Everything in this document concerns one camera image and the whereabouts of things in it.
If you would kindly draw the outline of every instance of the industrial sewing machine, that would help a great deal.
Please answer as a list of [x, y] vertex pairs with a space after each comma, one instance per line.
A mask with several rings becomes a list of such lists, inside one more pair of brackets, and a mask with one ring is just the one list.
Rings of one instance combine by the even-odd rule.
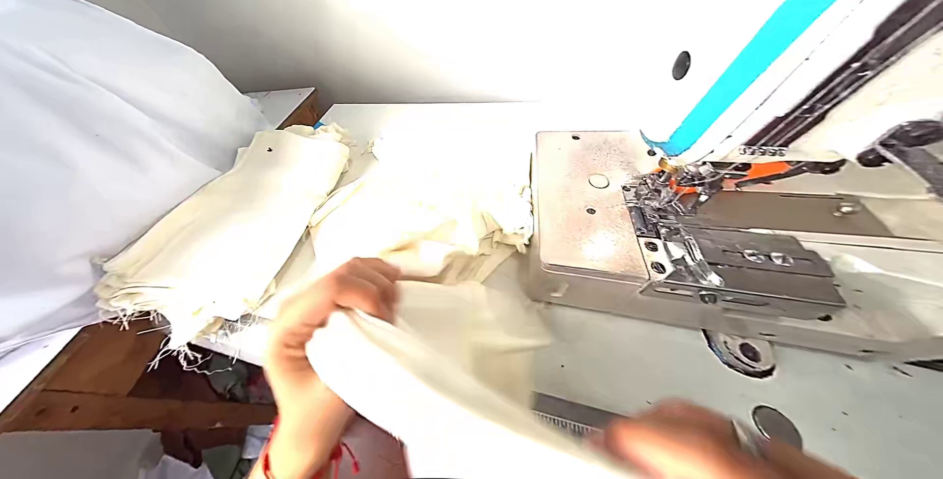
[[713, 85], [666, 56], [680, 125], [539, 133], [529, 295], [756, 373], [769, 342], [943, 357], [942, 28], [943, 0], [784, 0]]

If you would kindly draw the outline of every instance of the screw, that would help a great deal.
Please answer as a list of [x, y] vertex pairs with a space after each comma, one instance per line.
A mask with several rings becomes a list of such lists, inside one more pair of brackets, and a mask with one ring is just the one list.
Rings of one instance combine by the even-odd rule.
[[745, 250], [743, 252], [743, 257], [757, 264], [762, 264], [764, 261], [766, 261], [765, 256], [760, 254], [759, 251], [754, 251], [753, 249]]
[[792, 259], [792, 256], [782, 253], [770, 253], [770, 259], [772, 260], [772, 263], [785, 268], [791, 268], [792, 264], [795, 263], [795, 260]]
[[835, 209], [832, 214], [837, 218], [842, 216], [850, 216], [851, 214], [856, 214], [861, 212], [861, 205], [855, 202], [843, 202], [838, 205], [838, 208]]

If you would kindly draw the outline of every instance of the hand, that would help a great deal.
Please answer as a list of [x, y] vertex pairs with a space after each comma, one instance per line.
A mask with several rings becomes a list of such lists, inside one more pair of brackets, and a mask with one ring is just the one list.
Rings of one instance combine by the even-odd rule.
[[[308, 479], [320, 470], [354, 413], [314, 372], [305, 345], [338, 308], [392, 320], [399, 275], [382, 260], [355, 258], [282, 304], [269, 328], [264, 361], [278, 406], [278, 429], [268, 449], [276, 478]], [[253, 477], [261, 476], [256, 466]]]
[[400, 271], [377, 258], [354, 258], [282, 304], [270, 327], [265, 375], [280, 414], [305, 408], [321, 380], [307, 361], [305, 345], [337, 308], [360, 309], [392, 320]]
[[851, 479], [772, 440], [763, 457], [740, 448], [730, 419], [684, 400], [662, 400], [607, 427], [607, 450], [659, 479]]

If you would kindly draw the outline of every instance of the white table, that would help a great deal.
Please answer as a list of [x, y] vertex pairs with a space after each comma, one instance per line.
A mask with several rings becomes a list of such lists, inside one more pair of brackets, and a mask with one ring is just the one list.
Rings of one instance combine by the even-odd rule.
[[[560, 109], [536, 103], [335, 105], [322, 122], [347, 128], [360, 147], [386, 127], [410, 123], [438, 130], [449, 142], [465, 136], [511, 143], [527, 157], [536, 131], [627, 128], [618, 111], [597, 108], [564, 117]], [[372, 157], [362, 151], [353, 150], [344, 183], [369, 167]], [[854, 192], [855, 185], [843, 182], [841, 191]], [[520, 291], [519, 261], [506, 262], [487, 284]], [[755, 380], [720, 364], [697, 330], [555, 305], [543, 312], [555, 342], [536, 356], [537, 392], [618, 413], [683, 397], [747, 422], [752, 408], [764, 403], [795, 423], [808, 451], [862, 478], [934, 477], [943, 465], [937, 456], [943, 448], [943, 373], [777, 346], [775, 374]], [[259, 363], [265, 336], [258, 325], [226, 344], [201, 344]]]

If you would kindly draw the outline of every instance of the fabric stack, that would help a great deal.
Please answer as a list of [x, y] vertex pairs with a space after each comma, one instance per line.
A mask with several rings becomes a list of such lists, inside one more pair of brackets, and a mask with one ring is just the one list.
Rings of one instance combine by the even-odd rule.
[[104, 264], [99, 306], [159, 312], [168, 348], [255, 310], [347, 164], [336, 126], [257, 133], [230, 171], [175, 207]]

